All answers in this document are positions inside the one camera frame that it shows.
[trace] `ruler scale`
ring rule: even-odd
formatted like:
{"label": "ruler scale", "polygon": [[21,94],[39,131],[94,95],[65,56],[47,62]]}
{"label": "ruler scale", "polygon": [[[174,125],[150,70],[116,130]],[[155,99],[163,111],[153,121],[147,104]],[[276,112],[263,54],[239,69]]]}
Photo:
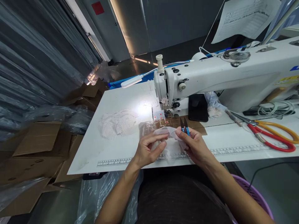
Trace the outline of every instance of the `ruler scale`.
{"label": "ruler scale", "polygon": [[[281,148],[287,148],[282,143],[274,143],[275,146],[279,146]],[[210,151],[215,157],[218,156],[229,156],[229,155],[240,155],[245,153],[253,153],[258,151],[266,151],[273,150],[268,146],[263,144],[256,145],[246,145],[246,146],[235,146],[235,147],[226,147],[226,148],[212,148]],[[122,166],[128,165],[131,161],[132,157],[120,158],[120,159],[110,159],[110,160],[99,160],[97,163],[97,168],[99,167],[107,167],[107,166]],[[165,162],[165,161],[178,161],[178,160],[189,160],[190,157],[186,154],[186,152],[174,153],[170,156],[165,157],[164,155],[160,155],[155,163]]]}

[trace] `paper sheet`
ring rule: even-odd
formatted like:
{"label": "paper sheet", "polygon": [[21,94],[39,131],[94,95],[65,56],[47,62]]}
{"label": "paper sheet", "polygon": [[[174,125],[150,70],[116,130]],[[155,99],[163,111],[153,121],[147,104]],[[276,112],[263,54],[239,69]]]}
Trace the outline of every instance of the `paper sheet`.
{"label": "paper sheet", "polygon": [[224,4],[212,44],[241,34],[256,39],[274,19],[280,0],[230,0]]}

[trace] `sewing machine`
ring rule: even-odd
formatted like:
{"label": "sewing machine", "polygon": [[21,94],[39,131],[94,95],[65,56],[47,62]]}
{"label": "sewing machine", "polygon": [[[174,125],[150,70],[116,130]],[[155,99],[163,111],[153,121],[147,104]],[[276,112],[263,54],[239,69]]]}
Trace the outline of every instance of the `sewing machine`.
{"label": "sewing machine", "polygon": [[162,55],[157,60],[154,84],[162,110],[177,113],[180,101],[194,93],[224,90],[220,102],[242,112],[259,105],[278,87],[286,88],[281,97],[293,94],[290,90],[298,85],[299,77],[299,37],[231,49],[212,58],[196,57],[171,68],[163,68]]}

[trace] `gray wall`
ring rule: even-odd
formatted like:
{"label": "gray wall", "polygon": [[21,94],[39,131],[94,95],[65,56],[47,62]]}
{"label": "gray wall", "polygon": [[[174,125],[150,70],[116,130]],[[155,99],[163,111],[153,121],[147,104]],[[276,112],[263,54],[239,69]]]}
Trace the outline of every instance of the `gray wall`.
{"label": "gray wall", "polygon": [[150,51],[140,0],[111,0],[132,56]]}
{"label": "gray wall", "polygon": [[84,12],[86,12],[88,14],[88,16],[84,14],[86,19],[91,19],[88,23],[94,24],[96,27],[114,62],[129,59],[131,56],[119,26],[115,25],[117,20],[114,17],[112,8],[110,7],[110,1],[100,0],[105,12],[100,15],[96,15],[91,5],[98,1],[99,0],[76,0],[82,13],[84,14]]}
{"label": "gray wall", "polygon": [[223,2],[223,0],[142,1],[150,51],[207,35]]}

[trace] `smartphone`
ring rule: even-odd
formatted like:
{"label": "smartphone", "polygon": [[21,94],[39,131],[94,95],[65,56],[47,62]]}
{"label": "smartphone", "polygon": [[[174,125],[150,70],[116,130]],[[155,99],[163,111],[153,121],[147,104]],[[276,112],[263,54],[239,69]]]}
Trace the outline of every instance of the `smartphone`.
{"label": "smartphone", "polygon": [[204,94],[193,94],[189,96],[188,119],[192,121],[208,122],[208,103]]}

